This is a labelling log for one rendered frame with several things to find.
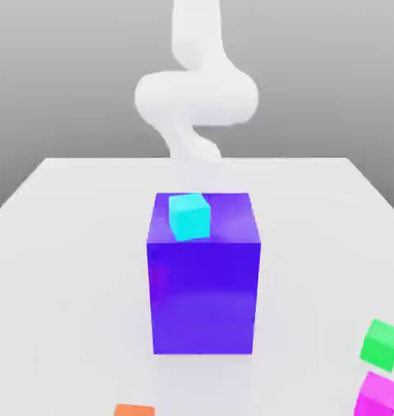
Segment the small cyan cube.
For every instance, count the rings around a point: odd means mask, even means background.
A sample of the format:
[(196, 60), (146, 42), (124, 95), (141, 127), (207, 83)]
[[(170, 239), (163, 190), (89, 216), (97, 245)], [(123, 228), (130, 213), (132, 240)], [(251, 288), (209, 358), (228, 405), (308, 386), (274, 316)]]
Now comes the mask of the small cyan cube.
[(210, 205), (201, 193), (169, 196), (168, 218), (171, 231), (178, 241), (210, 236)]

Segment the small orange cube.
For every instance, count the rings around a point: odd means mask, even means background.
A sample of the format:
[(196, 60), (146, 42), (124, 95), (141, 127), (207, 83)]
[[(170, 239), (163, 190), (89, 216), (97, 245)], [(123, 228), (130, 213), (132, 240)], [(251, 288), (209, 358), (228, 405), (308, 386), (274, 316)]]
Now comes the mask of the small orange cube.
[(148, 405), (117, 404), (114, 416), (155, 416), (155, 409)]

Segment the small green cube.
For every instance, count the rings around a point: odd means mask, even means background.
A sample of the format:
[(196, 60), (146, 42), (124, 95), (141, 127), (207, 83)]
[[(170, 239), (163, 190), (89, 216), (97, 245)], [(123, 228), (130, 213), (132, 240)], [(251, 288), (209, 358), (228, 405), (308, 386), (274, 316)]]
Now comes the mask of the small green cube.
[(392, 372), (394, 368), (394, 326), (374, 319), (363, 340), (360, 359)]

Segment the small magenta cube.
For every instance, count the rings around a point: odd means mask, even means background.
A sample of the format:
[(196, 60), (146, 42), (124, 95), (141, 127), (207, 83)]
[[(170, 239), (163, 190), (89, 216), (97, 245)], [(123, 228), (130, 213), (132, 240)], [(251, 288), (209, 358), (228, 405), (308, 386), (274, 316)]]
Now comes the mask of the small magenta cube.
[(353, 416), (393, 416), (394, 381), (369, 371), (360, 387)]

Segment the large purple box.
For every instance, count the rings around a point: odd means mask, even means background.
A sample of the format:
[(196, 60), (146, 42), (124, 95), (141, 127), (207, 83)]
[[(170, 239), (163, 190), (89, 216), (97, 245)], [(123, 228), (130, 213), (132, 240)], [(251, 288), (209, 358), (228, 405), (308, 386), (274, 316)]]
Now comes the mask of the large purple box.
[(261, 238), (247, 193), (207, 193), (210, 236), (178, 241), (157, 193), (146, 241), (156, 354), (250, 354)]

